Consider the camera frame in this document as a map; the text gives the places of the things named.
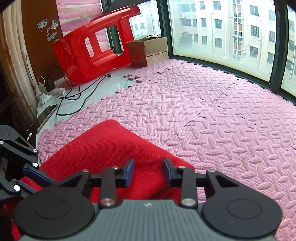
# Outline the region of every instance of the red towel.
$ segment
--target red towel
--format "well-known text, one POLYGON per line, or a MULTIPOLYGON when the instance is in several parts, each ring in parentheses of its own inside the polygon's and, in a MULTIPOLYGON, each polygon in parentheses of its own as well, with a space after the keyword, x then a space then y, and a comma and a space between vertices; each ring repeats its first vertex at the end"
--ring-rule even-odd
MULTIPOLYGON (((49 158, 41 169, 56 179, 89 169, 100 173, 111 166, 123 166, 129 158, 135 160, 135 171, 130 188, 117 189, 118 201, 122 199, 175 199, 179 200, 180 189, 168 188, 165 184, 162 162, 169 157, 175 166, 193 168, 185 161, 151 144, 122 127, 114 120, 97 124, 61 148, 49 158)), ((41 187, 28 178, 22 179, 36 190, 41 187)), ((98 202, 99 188, 94 188, 91 201, 98 202)), ((20 237, 13 227, 15 239, 20 237)))

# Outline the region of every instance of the pink foam mat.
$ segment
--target pink foam mat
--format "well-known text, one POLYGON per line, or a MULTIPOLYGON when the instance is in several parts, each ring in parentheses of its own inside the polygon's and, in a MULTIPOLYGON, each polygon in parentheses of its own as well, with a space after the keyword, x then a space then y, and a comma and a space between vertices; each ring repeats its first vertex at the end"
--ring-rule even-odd
MULTIPOLYGON (((283 211, 276 237, 296 240, 296 107, 231 74, 169 59, 129 73, 142 83, 90 104, 45 130, 44 163, 108 119, 191 163, 216 169, 273 198, 283 211)), ((200 201, 205 201, 198 188, 200 201)))

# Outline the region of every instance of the white tissue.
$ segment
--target white tissue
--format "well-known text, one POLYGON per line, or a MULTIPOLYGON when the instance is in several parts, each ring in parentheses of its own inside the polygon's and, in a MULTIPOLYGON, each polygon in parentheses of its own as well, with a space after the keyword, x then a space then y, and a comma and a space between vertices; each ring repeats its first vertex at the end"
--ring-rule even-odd
POLYGON ((52 95, 41 95, 39 101, 40 101, 40 105, 45 104, 46 102, 48 102, 53 96, 52 95))

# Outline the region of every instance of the sticker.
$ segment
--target sticker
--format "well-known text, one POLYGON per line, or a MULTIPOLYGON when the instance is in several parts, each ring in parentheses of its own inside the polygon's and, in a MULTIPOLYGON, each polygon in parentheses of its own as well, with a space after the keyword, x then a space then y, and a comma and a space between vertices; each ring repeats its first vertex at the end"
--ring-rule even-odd
POLYGON ((52 19, 52 25, 46 30, 47 36, 49 36, 48 32, 49 32, 50 29, 56 29, 58 26, 59 26, 58 20, 56 18, 53 18, 52 19))
POLYGON ((56 29, 59 26, 59 22, 56 18, 52 19, 51 29, 56 29))
POLYGON ((37 24, 38 28, 44 28, 47 25, 47 19, 43 19, 40 23, 37 24))
POLYGON ((47 32, 47 36, 49 35, 49 33, 48 33, 48 31, 51 29, 51 27, 49 27, 47 30, 46 30, 46 32, 47 32))
POLYGON ((54 39, 54 37, 57 35, 57 32, 54 32, 52 35, 50 35, 49 37, 47 37, 46 39, 48 40, 48 41, 50 41, 50 40, 52 40, 52 39, 54 39))

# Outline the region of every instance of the curtain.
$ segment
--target curtain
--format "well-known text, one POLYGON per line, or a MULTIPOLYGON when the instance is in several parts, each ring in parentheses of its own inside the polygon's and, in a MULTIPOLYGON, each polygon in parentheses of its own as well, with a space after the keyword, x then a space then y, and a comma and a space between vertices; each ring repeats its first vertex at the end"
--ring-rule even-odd
POLYGON ((21 3, 14 1, 0 15, 0 61, 9 90, 30 125, 36 119, 40 91, 26 50, 21 3))

